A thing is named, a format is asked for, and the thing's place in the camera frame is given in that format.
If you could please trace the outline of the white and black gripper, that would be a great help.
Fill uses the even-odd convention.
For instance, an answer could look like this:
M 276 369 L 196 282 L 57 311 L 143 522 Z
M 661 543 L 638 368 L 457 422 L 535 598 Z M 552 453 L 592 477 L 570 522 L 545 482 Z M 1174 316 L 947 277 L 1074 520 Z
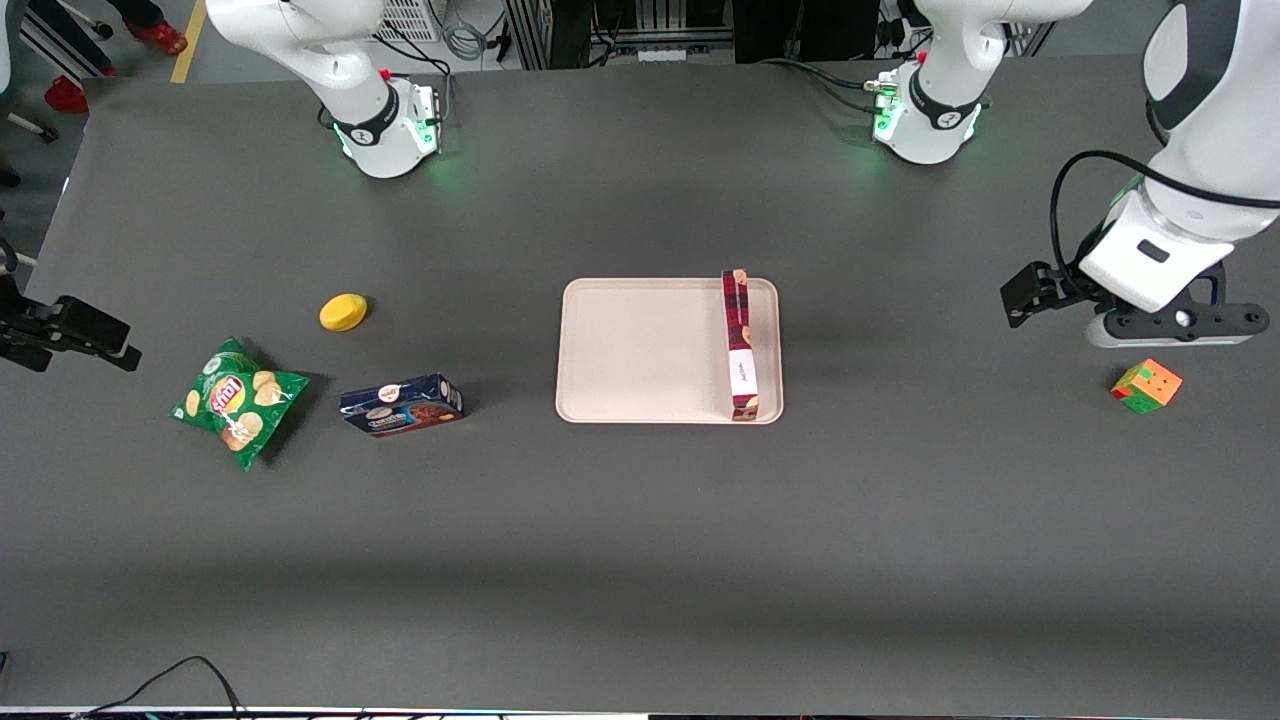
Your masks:
M 1183 347 L 1239 345 L 1266 332 L 1265 307 L 1226 299 L 1222 261 L 1233 249 L 1174 224 L 1146 191 L 1125 193 L 1078 264 L 1111 299 L 1085 337 L 1096 347 Z

